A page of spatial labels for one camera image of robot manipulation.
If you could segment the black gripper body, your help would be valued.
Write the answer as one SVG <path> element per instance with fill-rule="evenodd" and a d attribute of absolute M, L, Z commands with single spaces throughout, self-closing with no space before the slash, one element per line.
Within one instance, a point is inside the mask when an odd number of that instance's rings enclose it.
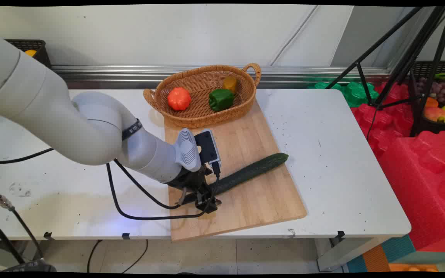
<path fill-rule="evenodd" d="M 180 191 L 189 193 L 201 193 L 205 194 L 209 191 L 206 176 L 211 175 L 212 170 L 206 165 L 201 165 L 199 170 L 191 172 L 185 168 L 182 168 L 178 176 L 167 183 L 171 188 L 176 188 Z"/>

